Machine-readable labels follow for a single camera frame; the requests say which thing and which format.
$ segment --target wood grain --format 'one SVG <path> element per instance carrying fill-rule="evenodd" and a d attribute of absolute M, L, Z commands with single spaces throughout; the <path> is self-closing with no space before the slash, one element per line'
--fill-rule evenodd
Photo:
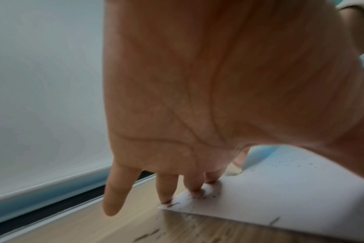
<path fill-rule="evenodd" d="M 177 193 L 184 190 L 182 178 Z M 122 211 L 106 217 L 101 203 L 22 235 L 18 243 L 341 243 L 247 223 L 158 210 L 155 180 L 133 187 Z"/>

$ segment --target paper sheet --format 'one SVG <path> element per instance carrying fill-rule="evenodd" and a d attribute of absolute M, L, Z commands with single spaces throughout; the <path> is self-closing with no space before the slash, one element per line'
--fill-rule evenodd
<path fill-rule="evenodd" d="M 364 242 L 364 179 L 293 147 L 257 147 L 246 162 L 160 208 Z"/>

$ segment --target white wall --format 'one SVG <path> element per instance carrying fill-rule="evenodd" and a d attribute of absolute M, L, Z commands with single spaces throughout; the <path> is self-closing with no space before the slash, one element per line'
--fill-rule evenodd
<path fill-rule="evenodd" d="M 102 0 L 0 0 L 0 196 L 111 164 Z"/>

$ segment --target palm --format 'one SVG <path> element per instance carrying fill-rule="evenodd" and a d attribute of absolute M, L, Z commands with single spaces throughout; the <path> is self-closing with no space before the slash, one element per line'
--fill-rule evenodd
<path fill-rule="evenodd" d="M 118 212 L 143 169 L 157 173 L 166 202 L 178 175 L 194 190 L 205 177 L 218 179 L 246 147 L 316 146 L 359 119 L 335 105 L 359 86 L 339 77 L 360 68 L 332 6 L 198 2 L 106 4 L 105 104 L 115 158 L 107 214 Z"/>

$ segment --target wooden surface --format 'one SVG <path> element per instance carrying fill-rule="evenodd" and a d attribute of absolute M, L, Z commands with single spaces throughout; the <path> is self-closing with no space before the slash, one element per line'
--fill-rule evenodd
<path fill-rule="evenodd" d="M 177 193 L 184 190 L 180 178 Z M 341 243 L 301 233 L 211 217 L 162 211 L 151 179 L 135 186 L 115 217 L 101 203 L 13 239 L 18 243 Z"/>

